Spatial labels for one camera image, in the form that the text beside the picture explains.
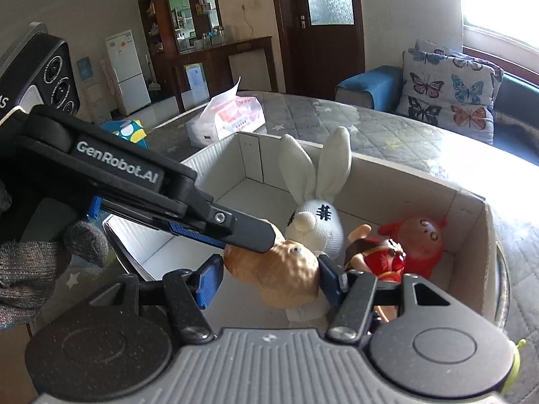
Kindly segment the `grey knit gloved hand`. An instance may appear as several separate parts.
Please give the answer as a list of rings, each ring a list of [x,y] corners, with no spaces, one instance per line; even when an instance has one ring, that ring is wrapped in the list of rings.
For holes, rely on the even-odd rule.
[[[1,329],[32,322],[53,296],[71,259],[103,267],[109,252],[103,232],[86,221],[70,225],[58,241],[18,242],[8,234],[12,198],[1,188]]]

